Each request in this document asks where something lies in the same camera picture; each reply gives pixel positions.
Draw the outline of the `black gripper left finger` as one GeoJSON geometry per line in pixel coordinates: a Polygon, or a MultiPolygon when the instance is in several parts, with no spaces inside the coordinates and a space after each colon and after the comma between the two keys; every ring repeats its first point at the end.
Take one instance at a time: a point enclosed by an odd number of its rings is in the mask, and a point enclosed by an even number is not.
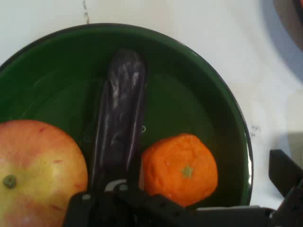
{"type": "Polygon", "coordinates": [[[149,197],[124,185],[109,192],[72,196],[63,221],[65,227],[197,227],[194,212],[162,196],[149,197]]]}

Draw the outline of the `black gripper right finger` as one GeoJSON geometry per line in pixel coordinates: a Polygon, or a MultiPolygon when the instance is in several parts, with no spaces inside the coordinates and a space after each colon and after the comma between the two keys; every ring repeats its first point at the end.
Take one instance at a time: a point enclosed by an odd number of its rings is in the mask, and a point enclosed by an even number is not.
{"type": "Polygon", "coordinates": [[[269,179],[283,196],[281,205],[272,213],[271,227],[303,225],[303,169],[280,149],[269,154],[269,179]]]}

